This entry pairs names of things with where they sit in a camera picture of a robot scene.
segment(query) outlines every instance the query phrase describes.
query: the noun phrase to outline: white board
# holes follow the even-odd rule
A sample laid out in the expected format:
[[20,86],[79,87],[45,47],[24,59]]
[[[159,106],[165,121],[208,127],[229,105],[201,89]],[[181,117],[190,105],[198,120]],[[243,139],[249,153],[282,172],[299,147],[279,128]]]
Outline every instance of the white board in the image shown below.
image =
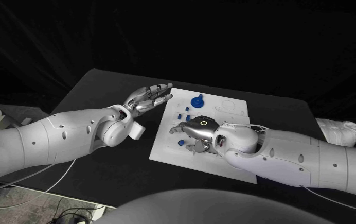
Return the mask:
[[[246,101],[177,88],[171,88],[169,93],[172,98],[165,105],[149,160],[256,184],[254,174],[233,168],[220,156],[207,152],[192,154],[185,149],[185,145],[194,144],[194,139],[188,138],[185,133],[168,133],[169,128],[185,121],[187,115],[190,115],[190,119],[207,116],[214,119],[217,124],[221,124],[223,121],[249,124]],[[194,108],[190,100],[198,94],[201,94],[204,105],[201,108]],[[182,146],[178,145],[178,140],[184,140]]]

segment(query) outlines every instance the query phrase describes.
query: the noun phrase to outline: small blue piece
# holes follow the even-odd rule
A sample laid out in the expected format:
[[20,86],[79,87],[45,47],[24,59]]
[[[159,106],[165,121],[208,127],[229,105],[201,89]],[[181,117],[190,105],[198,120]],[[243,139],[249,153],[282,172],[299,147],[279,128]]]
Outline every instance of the small blue piece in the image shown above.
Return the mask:
[[204,105],[204,101],[201,99],[201,94],[198,94],[198,97],[191,98],[191,106],[194,108],[200,108]]

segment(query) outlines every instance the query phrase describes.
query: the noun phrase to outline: black curtain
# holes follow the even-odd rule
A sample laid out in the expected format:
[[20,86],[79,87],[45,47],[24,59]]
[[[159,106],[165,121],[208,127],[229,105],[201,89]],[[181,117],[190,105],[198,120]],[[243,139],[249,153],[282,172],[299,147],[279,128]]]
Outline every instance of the black curtain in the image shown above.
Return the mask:
[[302,99],[352,119],[352,0],[1,0],[0,56],[63,98],[90,68]]

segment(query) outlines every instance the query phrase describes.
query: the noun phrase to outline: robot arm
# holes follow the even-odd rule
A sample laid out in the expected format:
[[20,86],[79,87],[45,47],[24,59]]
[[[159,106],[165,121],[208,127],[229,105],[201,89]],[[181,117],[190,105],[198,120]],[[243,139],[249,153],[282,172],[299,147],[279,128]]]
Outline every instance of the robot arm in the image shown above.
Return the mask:
[[97,148],[116,146],[143,127],[133,118],[164,103],[169,84],[139,88],[122,105],[53,114],[40,121],[0,130],[0,176],[30,166],[67,162]]
[[204,116],[181,122],[174,132],[195,138],[195,144],[185,147],[190,151],[214,150],[236,169],[289,186],[356,194],[356,148],[288,131],[254,132],[247,125],[217,125]]

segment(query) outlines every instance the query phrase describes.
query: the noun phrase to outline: dark table surface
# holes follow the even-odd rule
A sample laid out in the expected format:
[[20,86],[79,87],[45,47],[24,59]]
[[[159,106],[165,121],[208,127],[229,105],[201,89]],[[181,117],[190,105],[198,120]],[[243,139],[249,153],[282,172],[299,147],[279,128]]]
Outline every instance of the dark table surface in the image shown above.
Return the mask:
[[[308,105],[301,100],[96,69],[86,73],[51,114],[120,104],[139,87],[168,82],[175,88],[244,100],[252,124],[298,132],[325,141]],[[76,159],[67,175],[48,191],[50,193],[103,205],[119,206],[151,193],[172,189],[221,189],[286,203],[334,223],[345,223],[347,220],[354,219],[356,210],[319,198],[303,188],[282,185],[260,177],[257,177],[257,184],[250,184],[151,161],[148,156],[164,107],[165,104],[159,105],[135,119],[145,127],[141,139],[136,141],[128,137],[116,147],[100,148],[90,155]],[[17,185],[44,191],[63,175],[69,164],[70,162],[54,165]],[[43,167],[25,168],[2,176],[0,181],[9,182]],[[348,193],[331,189],[314,189],[314,191],[344,204],[350,205],[356,202],[356,196]]]

